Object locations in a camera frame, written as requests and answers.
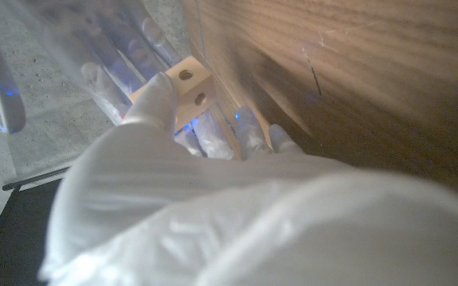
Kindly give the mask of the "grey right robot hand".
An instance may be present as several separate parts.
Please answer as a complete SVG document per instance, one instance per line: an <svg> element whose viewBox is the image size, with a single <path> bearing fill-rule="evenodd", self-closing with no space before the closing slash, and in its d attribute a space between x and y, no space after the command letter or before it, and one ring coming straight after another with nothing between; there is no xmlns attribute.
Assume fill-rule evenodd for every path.
<svg viewBox="0 0 458 286"><path fill-rule="evenodd" d="M20 21L115 124L145 80L181 62L141 1L1 0L0 16ZM0 49L0 132L25 126L21 92Z"/></svg>

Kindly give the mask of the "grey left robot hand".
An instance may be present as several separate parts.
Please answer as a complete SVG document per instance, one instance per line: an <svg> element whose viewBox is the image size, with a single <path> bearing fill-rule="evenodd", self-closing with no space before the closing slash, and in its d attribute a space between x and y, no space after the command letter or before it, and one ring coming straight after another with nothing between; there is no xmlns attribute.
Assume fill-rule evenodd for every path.
<svg viewBox="0 0 458 286"><path fill-rule="evenodd" d="M458 195L411 176L271 142L248 109L247 158L173 140L159 73L90 145L52 205L38 276L50 285L458 285Z"/></svg>

